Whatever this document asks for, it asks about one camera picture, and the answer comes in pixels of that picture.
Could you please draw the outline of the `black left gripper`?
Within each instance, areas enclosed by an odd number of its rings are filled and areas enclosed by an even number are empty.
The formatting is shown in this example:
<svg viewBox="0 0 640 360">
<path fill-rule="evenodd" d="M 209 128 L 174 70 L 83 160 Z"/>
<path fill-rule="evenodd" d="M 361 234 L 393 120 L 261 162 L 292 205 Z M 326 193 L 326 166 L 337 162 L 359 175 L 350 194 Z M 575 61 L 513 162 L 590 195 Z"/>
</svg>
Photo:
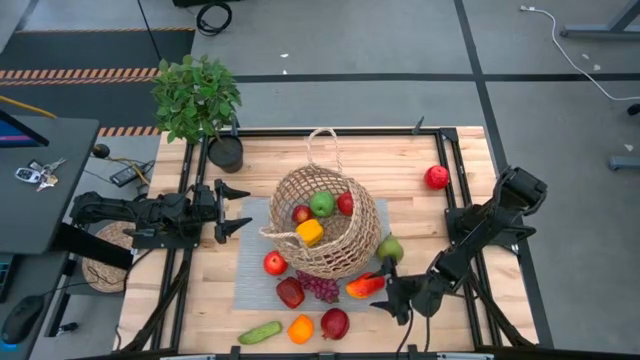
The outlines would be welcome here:
<svg viewBox="0 0 640 360">
<path fill-rule="evenodd" d="M 225 220 L 223 198 L 235 200 L 250 195 L 250 192 L 229 187 L 221 179 L 214 181 L 213 189 L 208 185 L 195 185 L 194 206 L 196 215 L 200 223 L 215 223 L 214 238 L 219 244 L 225 244 L 233 233 L 252 221 L 251 217 Z"/>
</svg>

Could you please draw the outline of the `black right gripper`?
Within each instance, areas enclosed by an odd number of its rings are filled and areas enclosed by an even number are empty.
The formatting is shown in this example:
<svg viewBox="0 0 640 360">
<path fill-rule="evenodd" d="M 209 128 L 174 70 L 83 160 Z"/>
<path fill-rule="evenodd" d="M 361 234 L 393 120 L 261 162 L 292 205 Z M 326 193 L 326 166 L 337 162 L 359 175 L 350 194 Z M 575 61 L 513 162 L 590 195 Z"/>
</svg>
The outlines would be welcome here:
<svg viewBox="0 0 640 360">
<path fill-rule="evenodd" d="M 439 274 L 433 270 L 431 263 L 423 274 L 399 276 L 396 270 L 396 259 L 385 257 L 386 273 L 381 271 L 371 275 L 374 290 L 385 287 L 387 301 L 370 303 L 371 307 L 388 312 L 399 325 L 405 325 L 414 311 L 429 319 L 439 309 L 443 296 L 443 285 Z"/>
</svg>

